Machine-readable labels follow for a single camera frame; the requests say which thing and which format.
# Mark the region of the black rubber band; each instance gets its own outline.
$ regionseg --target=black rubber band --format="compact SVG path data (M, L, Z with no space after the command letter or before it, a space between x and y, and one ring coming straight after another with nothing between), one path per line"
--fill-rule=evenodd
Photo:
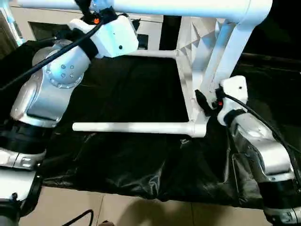
M241 114L244 114L244 113L246 113L246 112L245 112L243 109L232 110L232 111L230 111L230 112L228 112L228 113L226 114L226 116L225 116L225 118L224 118L224 122L226 123L226 125L227 125L228 127L230 127L231 124L232 124L232 122L233 122L233 120L234 120L237 116L239 116L239 115L241 115Z
M76 28L74 28L72 31L74 37L77 39L85 35L82 31ZM98 54L98 49L91 39L85 39L79 44L79 47L85 52L90 60L92 60Z

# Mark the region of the black cloth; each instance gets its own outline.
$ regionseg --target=black cloth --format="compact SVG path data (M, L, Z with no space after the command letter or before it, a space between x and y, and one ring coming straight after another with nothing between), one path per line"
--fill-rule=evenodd
M21 48L36 51L28 45L32 42ZM249 105L300 148L300 121L296 121L298 112L294 111L300 96L299 72L284 66L271 69L263 63L256 66L243 55L233 72L239 74L247 79ZM1 119L8 116L9 102L14 101L20 85L6 91L6 101L2 102L8 103ZM174 60L134 56L96 59L74 90L52 135L41 167L44 185L260 208L261 196L245 156L229 148L226 128L213 117L205 138L194 139L71 129L75 121L187 120Z

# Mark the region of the white frame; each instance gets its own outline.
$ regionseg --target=white frame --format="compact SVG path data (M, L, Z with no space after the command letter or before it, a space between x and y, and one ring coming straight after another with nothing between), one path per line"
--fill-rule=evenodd
M76 9L74 0L19 0L25 7ZM92 0L99 10L107 1ZM177 49L143 51L131 55L176 60L188 123L75 123L74 130L177 133L204 137L208 118L197 104L199 89L211 105L215 90L232 71L254 29L268 15L272 0L111 0L116 11L183 16ZM218 18L225 19L220 23Z

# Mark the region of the white robotic arm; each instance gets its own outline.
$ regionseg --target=white robotic arm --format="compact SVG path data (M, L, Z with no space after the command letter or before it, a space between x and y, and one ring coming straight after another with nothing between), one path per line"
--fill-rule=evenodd
M45 157L51 128L61 120L91 59L117 57L138 48L135 29L126 15L117 16L108 8L100 12L99 19L99 25L72 20L68 25L80 37L96 26L99 29L32 74L20 89L11 109L12 120L1 131L0 225L15 226L34 209L42 182L36 170ZM38 65L71 44L70 40L55 41L54 46L40 49L32 64Z

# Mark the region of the robotic arm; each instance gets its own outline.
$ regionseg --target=robotic arm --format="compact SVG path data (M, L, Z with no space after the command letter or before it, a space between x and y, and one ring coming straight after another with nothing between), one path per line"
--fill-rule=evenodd
M242 106L248 98L245 78L235 76L223 80L217 97L223 102L218 121L229 128L232 148L244 154L249 162L263 198L267 220L277 226L300 225L297 166L288 154L287 145L275 140L274 131Z
M0 137L0 225L15 226L20 217L35 208L42 183L37 169L45 157L47 141L91 60L121 56L138 48L134 27L126 15L117 16L112 8L107 8L99 13L98 19L95 21L103 25L91 38L32 74L20 89L11 109L11 120ZM69 23L79 37L95 26L78 19ZM71 43L57 40L54 46L39 50L32 64Z

